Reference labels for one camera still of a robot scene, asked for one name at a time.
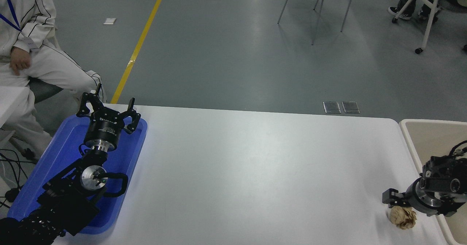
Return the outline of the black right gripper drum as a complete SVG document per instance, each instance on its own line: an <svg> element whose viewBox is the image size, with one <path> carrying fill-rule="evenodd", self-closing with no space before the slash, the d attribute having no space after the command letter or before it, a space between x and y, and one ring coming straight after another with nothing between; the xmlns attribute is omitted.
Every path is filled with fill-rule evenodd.
<svg viewBox="0 0 467 245"><path fill-rule="evenodd" d="M417 179L406 191L406 202L427 216L451 217L466 204L466 194L430 190L426 179Z"/></svg>

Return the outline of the person's hand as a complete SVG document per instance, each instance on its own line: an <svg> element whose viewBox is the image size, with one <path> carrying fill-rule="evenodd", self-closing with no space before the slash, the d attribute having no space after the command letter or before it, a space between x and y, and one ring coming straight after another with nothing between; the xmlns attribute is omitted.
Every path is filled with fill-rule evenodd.
<svg viewBox="0 0 467 245"><path fill-rule="evenodd" d="M20 71L31 67L30 53L24 49L13 46L10 54L10 68L16 76L20 75Z"/></svg>

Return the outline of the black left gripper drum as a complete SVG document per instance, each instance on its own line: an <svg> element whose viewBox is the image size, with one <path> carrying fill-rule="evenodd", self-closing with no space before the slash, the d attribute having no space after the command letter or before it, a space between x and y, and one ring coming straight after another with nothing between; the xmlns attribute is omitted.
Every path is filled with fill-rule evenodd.
<svg viewBox="0 0 467 245"><path fill-rule="evenodd" d="M90 145L92 141L103 140L111 145L119 142L124 122L115 110L99 110L91 113L90 124L84 138L84 143Z"/></svg>

